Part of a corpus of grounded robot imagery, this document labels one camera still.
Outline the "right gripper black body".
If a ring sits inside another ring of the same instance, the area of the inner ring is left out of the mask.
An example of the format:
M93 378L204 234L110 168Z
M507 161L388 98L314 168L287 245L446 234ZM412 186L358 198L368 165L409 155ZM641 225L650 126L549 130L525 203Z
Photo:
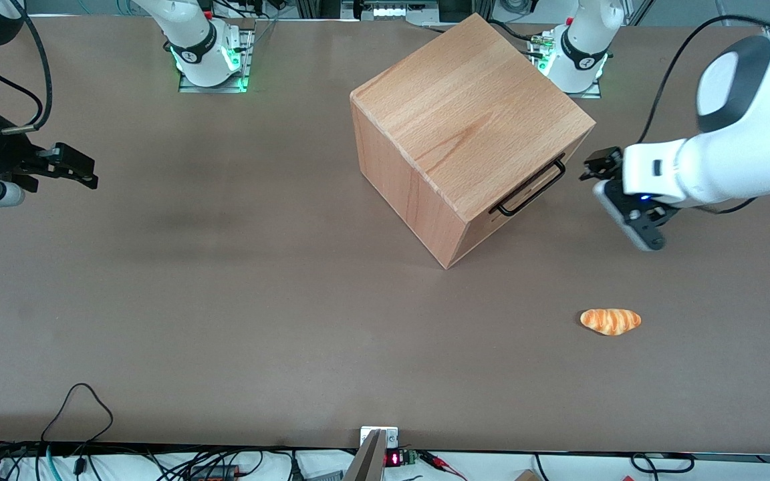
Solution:
M0 116L0 129L13 127L13 123ZM6 176L45 176L57 178L49 171L49 162L41 158L43 148L33 145L25 134L3 135L0 133L0 180Z

